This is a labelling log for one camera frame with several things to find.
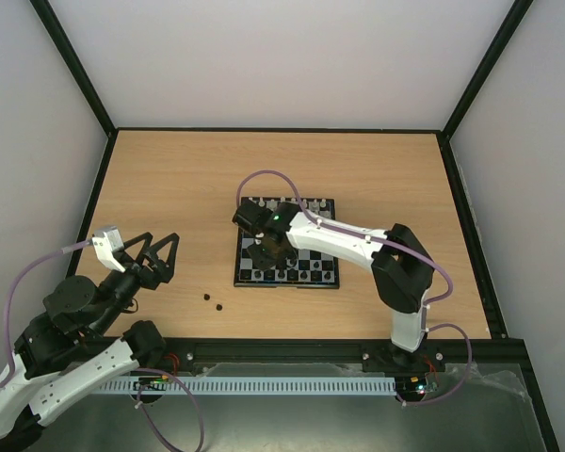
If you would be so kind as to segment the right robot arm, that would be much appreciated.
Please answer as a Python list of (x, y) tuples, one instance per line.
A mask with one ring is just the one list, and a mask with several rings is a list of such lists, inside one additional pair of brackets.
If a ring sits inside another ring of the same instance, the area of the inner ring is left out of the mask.
[(236, 208), (232, 222), (250, 237), (249, 257), (262, 272), (298, 258), (301, 250), (370, 271), (379, 299), (392, 311), (394, 362), (410, 369), (424, 359), (425, 295), (432, 286), (433, 262), (409, 228), (360, 228), (298, 203), (282, 202), (271, 210), (249, 200)]

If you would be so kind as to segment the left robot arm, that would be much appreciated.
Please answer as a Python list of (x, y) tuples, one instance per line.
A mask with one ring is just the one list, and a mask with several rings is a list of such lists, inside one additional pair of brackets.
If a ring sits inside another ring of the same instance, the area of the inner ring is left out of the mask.
[(153, 367), (166, 341), (150, 320), (139, 320), (109, 346), (92, 352), (115, 320), (129, 314), (141, 289), (155, 290), (174, 274), (180, 237), (154, 240), (144, 233), (124, 241), (115, 226), (55, 251), (92, 247), (107, 277), (95, 284), (73, 275), (43, 300), (16, 340), (7, 341), (8, 363), (0, 375), (0, 451), (23, 451), (76, 402), (109, 380)]

